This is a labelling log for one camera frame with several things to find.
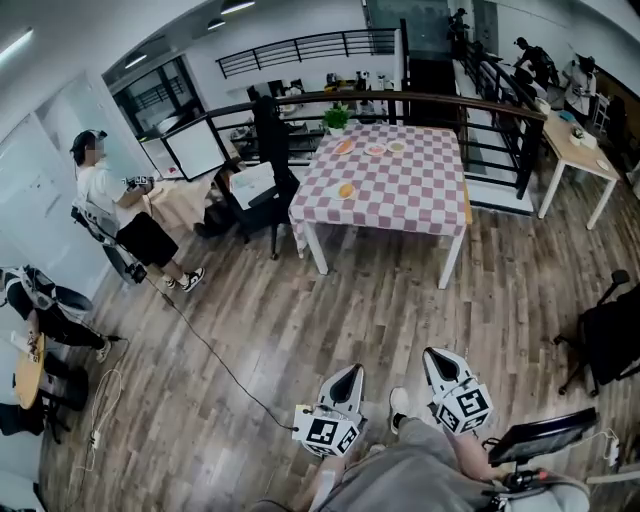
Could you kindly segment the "person's white shoe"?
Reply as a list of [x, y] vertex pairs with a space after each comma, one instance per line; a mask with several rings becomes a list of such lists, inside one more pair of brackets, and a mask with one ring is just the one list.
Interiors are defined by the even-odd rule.
[[399, 432], [400, 422], [410, 412], [409, 396], [404, 387], [394, 387], [389, 396], [390, 430], [394, 435]]

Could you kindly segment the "pink white checkered tablecloth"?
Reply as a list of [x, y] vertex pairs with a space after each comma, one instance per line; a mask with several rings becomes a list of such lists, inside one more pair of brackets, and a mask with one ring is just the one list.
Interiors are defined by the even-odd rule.
[[[345, 139], [353, 140], [355, 149], [334, 155]], [[407, 149], [388, 151], [394, 140], [404, 141]], [[367, 155], [368, 143], [384, 144], [385, 154]], [[329, 188], [343, 182], [356, 187], [355, 196], [331, 199]], [[456, 236], [465, 224], [463, 185], [459, 143], [449, 129], [355, 124], [341, 137], [326, 135], [290, 204], [297, 249], [307, 247], [300, 221]]]

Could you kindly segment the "white-legged table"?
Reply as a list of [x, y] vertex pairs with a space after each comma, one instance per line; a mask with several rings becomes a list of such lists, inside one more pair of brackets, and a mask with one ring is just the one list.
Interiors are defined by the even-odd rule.
[[[464, 209], [465, 224], [462, 228], [462, 231], [458, 235], [454, 236], [452, 239], [451, 247], [448, 251], [447, 258], [437, 284], [437, 287], [440, 290], [444, 290], [448, 286], [450, 277], [452, 275], [453, 269], [455, 267], [455, 264], [457, 262], [457, 259], [460, 253], [460, 249], [465, 237], [466, 229], [472, 223], [471, 204], [470, 204], [468, 189], [466, 185], [463, 185], [463, 191], [464, 191], [464, 207], [465, 207]], [[313, 257], [313, 260], [315, 262], [318, 272], [321, 275], [327, 275], [329, 272], [329, 268], [328, 268], [321, 244], [317, 237], [314, 224], [309, 221], [300, 221], [298, 223], [298, 226], [300, 227], [300, 229], [302, 230], [302, 233], [304, 234], [306, 244], [310, 249], [311, 255]]]

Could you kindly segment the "wooden desk with white legs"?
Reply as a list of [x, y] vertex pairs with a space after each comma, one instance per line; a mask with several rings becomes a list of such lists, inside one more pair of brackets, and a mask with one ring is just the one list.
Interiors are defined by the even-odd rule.
[[[554, 155], [557, 157], [557, 163], [542, 204], [538, 210], [538, 218], [543, 219], [546, 216], [559, 186], [560, 179], [563, 176], [564, 170], [567, 166], [570, 166], [588, 174], [598, 176], [606, 181], [604, 192], [602, 193], [595, 210], [586, 224], [586, 228], [588, 230], [592, 230], [600, 218], [616, 184], [620, 181], [621, 177], [598, 145], [590, 148], [583, 144], [580, 146], [574, 146], [570, 142], [569, 138], [571, 128], [573, 126], [575, 125], [561, 119], [555, 111], [549, 112], [544, 123], [543, 135]], [[601, 169], [597, 164], [598, 160], [606, 162], [609, 169]]]

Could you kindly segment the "white light panel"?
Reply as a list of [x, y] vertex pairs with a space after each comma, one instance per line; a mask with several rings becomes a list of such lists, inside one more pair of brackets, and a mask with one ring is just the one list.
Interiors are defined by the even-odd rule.
[[193, 181], [219, 169], [227, 160], [221, 139], [204, 118], [155, 139], [140, 142], [164, 180]]

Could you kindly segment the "black railing with wooden rail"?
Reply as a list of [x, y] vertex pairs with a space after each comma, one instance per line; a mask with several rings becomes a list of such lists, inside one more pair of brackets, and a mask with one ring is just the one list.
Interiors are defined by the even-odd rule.
[[419, 92], [315, 92], [279, 98], [276, 113], [293, 141], [289, 158], [306, 164], [322, 136], [329, 133], [324, 112], [344, 107], [347, 125], [361, 122], [442, 128], [454, 132], [466, 178], [474, 183], [508, 189], [525, 198], [542, 140], [546, 116], [530, 98], [506, 95], [496, 101], [459, 95]]

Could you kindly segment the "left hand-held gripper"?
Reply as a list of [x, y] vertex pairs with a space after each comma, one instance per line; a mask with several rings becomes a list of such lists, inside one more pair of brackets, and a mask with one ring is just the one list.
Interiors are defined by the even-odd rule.
[[299, 404], [295, 408], [292, 439], [313, 455], [345, 457], [367, 419], [359, 414], [364, 368], [356, 363], [330, 377], [320, 388], [318, 402], [327, 407]]

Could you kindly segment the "black office chair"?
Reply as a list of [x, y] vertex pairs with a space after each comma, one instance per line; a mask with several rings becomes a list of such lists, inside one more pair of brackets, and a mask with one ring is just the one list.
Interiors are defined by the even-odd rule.
[[597, 304], [578, 316], [573, 337], [562, 334], [553, 343], [567, 344], [578, 357], [578, 365], [560, 386], [563, 396], [571, 382], [585, 369], [591, 371], [592, 397], [599, 388], [613, 381], [621, 381], [640, 373], [640, 283], [630, 291], [611, 300], [611, 295], [630, 282], [623, 269], [611, 274], [611, 284]]
[[[234, 220], [239, 223], [239, 234], [245, 241], [262, 229], [271, 230], [271, 258], [276, 260], [278, 227], [291, 223], [289, 208], [300, 181], [288, 165], [289, 130], [279, 117], [275, 99], [268, 96], [258, 98], [252, 112], [260, 163], [242, 170], [236, 162], [228, 160], [215, 176], [215, 183]], [[225, 173], [229, 175], [229, 181], [224, 180]], [[249, 178], [254, 174], [268, 177], [268, 185], [243, 202], [239, 198], [240, 189], [234, 187], [231, 180]]]

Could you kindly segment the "round wooden table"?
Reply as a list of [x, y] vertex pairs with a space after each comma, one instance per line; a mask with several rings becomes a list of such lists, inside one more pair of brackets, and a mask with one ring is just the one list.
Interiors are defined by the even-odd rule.
[[15, 370], [14, 391], [22, 409], [30, 409], [37, 398], [40, 381], [44, 373], [46, 337], [41, 334], [36, 348], [20, 350]]

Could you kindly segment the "person's grey shirt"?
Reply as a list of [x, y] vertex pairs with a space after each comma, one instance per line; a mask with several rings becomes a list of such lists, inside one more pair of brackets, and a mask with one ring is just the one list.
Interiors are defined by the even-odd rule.
[[317, 499], [314, 481], [299, 502], [287, 507], [270, 499], [250, 512], [484, 512], [506, 495], [498, 477], [467, 477], [453, 457], [432, 455], [396, 443], [358, 461], [326, 499]]

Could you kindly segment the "black balcony railing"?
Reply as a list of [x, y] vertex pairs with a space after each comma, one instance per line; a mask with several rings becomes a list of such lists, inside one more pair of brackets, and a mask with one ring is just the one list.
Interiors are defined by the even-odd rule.
[[392, 55], [395, 29], [360, 29], [290, 38], [233, 53], [216, 60], [225, 79], [306, 60], [359, 55]]

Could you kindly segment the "grey chest pack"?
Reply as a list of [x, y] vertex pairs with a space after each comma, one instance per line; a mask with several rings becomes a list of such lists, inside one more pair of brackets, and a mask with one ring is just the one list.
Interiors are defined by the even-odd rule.
[[589, 512], [588, 493], [581, 485], [553, 483], [511, 502], [511, 512]]

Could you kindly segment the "person's grey trousers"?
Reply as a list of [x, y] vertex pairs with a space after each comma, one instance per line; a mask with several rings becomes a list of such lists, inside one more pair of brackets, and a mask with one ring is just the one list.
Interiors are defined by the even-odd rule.
[[445, 433], [420, 418], [403, 417], [399, 421], [397, 446], [417, 446], [432, 455], [453, 457], [453, 448]]

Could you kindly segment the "black mounted tablet screen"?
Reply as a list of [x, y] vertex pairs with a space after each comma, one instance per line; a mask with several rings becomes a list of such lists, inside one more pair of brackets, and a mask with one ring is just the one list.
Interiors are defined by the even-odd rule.
[[565, 416], [512, 426], [492, 447], [488, 461], [493, 467], [505, 463], [524, 465], [532, 458], [553, 454], [577, 441], [599, 420], [591, 407]]

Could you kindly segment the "black tablet mount clamp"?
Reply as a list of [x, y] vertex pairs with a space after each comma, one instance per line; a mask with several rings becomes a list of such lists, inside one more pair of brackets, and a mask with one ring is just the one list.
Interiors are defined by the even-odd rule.
[[549, 476], [549, 472], [542, 468], [516, 469], [504, 476], [502, 486], [507, 494], [527, 493], [548, 486], [551, 483]]

